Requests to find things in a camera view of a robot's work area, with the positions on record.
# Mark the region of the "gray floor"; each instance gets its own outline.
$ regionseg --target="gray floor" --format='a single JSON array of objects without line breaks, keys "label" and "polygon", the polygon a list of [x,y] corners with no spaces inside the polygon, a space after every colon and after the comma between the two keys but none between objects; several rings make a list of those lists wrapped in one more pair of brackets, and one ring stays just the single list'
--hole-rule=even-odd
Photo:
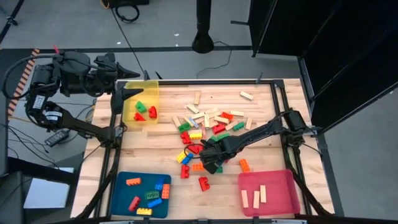
[{"label": "gray floor", "polygon": [[[229,45],[251,45],[248,27],[231,25],[230,20],[246,21],[250,0],[215,0],[211,18],[211,36]],[[194,0],[151,0],[141,6],[141,17],[133,24],[121,24],[133,47],[189,46],[195,35]],[[112,13],[103,9],[97,0],[25,0],[16,18],[20,24],[11,27],[0,48],[108,48],[127,47]],[[228,51],[200,55],[195,52],[145,52],[137,56],[152,78],[159,72],[163,78],[196,78],[206,67],[226,63]],[[116,60],[128,69],[140,72],[132,53],[118,53]],[[297,60],[292,57],[258,56],[251,51],[234,51],[229,65],[201,73],[199,78],[299,78]],[[55,95],[55,102],[90,104],[89,96]],[[397,219],[398,179],[394,176],[398,160],[398,141],[394,134],[398,122],[398,94],[387,95],[362,110],[326,134],[345,214],[351,217]],[[65,105],[77,115],[84,106]],[[19,103],[14,116],[25,118]],[[20,128],[42,142],[43,129],[22,121],[12,120],[11,126]],[[48,156],[62,165],[78,167],[85,140],[48,148]],[[38,164],[49,165],[20,143],[10,142],[19,156]],[[32,223],[54,222],[68,218],[65,210],[27,212]]]}]

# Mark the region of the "yellow tray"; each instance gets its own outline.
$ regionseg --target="yellow tray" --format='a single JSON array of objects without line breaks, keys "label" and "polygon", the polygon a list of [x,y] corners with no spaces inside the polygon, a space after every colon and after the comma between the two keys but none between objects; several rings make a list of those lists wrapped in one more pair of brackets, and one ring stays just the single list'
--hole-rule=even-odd
[{"label": "yellow tray", "polygon": [[[144,91],[139,93],[130,99],[124,101],[123,106],[123,117],[122,120],[127,126],[142,126],[147,124],[157,124],[159,118],[159,82],[155,80],[148,81],[131,81],[127,82],[126,89],[142,88]],[[138,112],[136,109],[136,103],[140,101],[147,108],[144,113]],[[157,117],[156,119],[149,117],[149,108],[155,106]],[[146,121],[135,121],[134,115],[140,113]]]}]

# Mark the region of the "wooden table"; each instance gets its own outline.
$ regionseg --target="wooden table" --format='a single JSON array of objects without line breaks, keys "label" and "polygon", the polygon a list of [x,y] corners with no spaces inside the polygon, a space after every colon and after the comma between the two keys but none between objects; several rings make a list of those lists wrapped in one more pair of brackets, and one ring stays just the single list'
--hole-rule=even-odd
[{"label": "wooden table", "polygon": [[[285,90],[289,106],[299,110],[307,124],[310,124],[307,104],[299,79],[285,79]],[[223,168],[223,174],[210,175],[206,172],[191,172],[189,179],[181,179],[181,165],[175,160],[184,145],[178,129],[172,122],[172,116],[182,120],[183,115],[192,114],[185,105],[192,104],[195,93],[201,92],[201,111],[218,108],[220,111],[243,111],[244,118],[236,117],[238,121],[253,117],[252,128],[265,124],[275,116],[270,85],[167,85],[160,86],[159,123],[141,128],[129,128],[123,136],[119,171],[147,172],[170,174],[172,186],[170,192],[169,215],[167,219],[228,219],[247,218],[243,215],[239,200],[238,174],[241,173],[239,159],[245,158],[253,171],[285,169],[280,137],[272,136],[252,144],[231,159]],[[246,91],[254,96],[249,101],[239,95]],[[279,104],[282,108],[282,98],[278,91]],[[93,124],[107,126],[109,124],[110,96],[98,98],[93,115]],[[316,140],[305,136],[306,144],[317,147]],[[89,140],[85,156],[99,145],[95,139]],[[77,216],[91,200],[98,189],[104,150],[98,149],[82,165],[80,178],[73,203],[71,217]],[[308,188],[318,201],[329,211],[333,205],[326,183],[320,156],[314,150],[301,147],[301,160]],[[210,190],[202,192],[198,183],[199,176],[207,176]],[[304,211],[300,189],[296,187],[300,198],[302,213]],[[106,213],[108,193],[103,197],[101,215]],[[293,215],[276,215],[273,217],[292,217]],[[115,217],[112,219],[142,219],[140,217]]]}]

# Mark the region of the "pink tray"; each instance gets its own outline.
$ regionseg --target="pink tray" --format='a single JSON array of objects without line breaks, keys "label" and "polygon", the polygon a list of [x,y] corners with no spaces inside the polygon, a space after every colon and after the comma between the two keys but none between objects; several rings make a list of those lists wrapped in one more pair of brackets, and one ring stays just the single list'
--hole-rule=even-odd
[{"label": "pink tray", "polygon": [[[241,190],[247,190],[249,208],[243,208],[247,217],[259,215],[278,215],[299,213],[300,202],[290,170],[247,172],[239,174],[239,198]],[[253,208],[254,191],[260,191],[260,185],[266,186],[267,202],[261,203],[259,209]]]}]

